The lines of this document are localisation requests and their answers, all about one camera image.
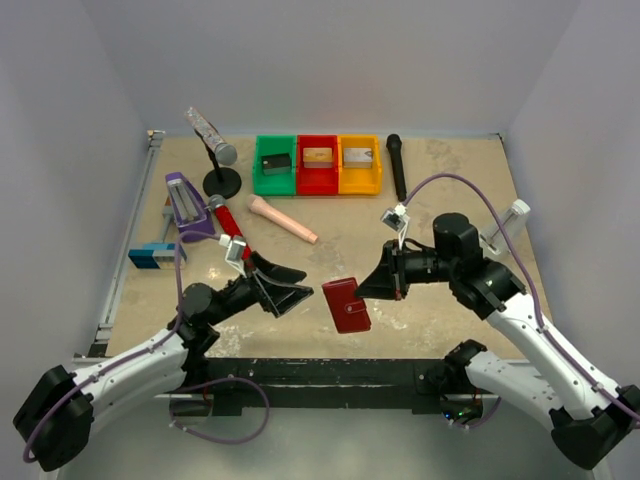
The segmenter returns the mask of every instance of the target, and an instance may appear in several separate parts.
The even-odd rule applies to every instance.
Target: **black microphone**
[[[397,133],[392,133],[387,137],[387,150],[391,157],[396,196],[398,201],[404,202],[407,199],[407,184],[404,181],[404,167],[402,165],[402,140]]]

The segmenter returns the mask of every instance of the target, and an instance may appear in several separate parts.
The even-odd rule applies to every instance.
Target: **small box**
[[[371,168],[373,150],[370,148],[345,148],[342,153],[344,168]]]
[[[275,153],[263,155],[262,173],[265,175],[278,175],[291,171],[291,156],[288,153]]]
[[[331,168],[333,150],[324,147],[309,147],[302,150],[302,161],[307,168]]]
[[[309,168],[304,151],[324,148],[331,151],[331,168]],[[298,195],[338,195],[340,181],[340,144],[335,135],[298,135],[296,193]]]
[[[382,187],[382,163],[376,135],[338,135],[340,145],[340,195],[378,195]],[[344,166],[350,149],[369,149],[373,155],[367,168]]]
[[[297,138],[294,135],[258,135],[253,160],[253,192],[256,195],[296,194]],[[265,175],[262,157],[286,153],[291,159],[291,169],[277,175]]]

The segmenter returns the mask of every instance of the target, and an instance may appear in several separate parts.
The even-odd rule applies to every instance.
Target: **white bracket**
[[[398,248],[402,249],[411,220],[407,215],[407,207],[399,203],[394,208],[387,208],[380,220],[398,234]]]
[[[225,262],[231,265],[231,267],[240,273],[240,275],[246,277],[247,275],[244,271],[244,260],[242,260],[242,254],[244,253],[245,248],[247,248],[247,242],[245,239],[239,236],[231,238],[229,235],[222,234],[220,235],[218,243],[227,249],[224,255]]]

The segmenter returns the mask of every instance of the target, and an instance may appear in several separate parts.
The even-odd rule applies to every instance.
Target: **yellow bin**
[[[371,168],[344,168],[343,149],[370,148]],[[376,135],[338,135],[340,195],[378,195],[382,185],[382,163]]]

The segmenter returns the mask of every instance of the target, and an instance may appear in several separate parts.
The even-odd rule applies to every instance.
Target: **white wall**
[[[146,132],[78,0],[0,4],[0,477],[11,420],[48,368],[86,353]]]
[[[147,127],[506,129],[579,0],[82,0]]]
[[[640,384],[639,24],[637,0],[583,0],[506,137],[554,319],[624,384]],[[611,455],[617,480],[638,478],[639,436]]]

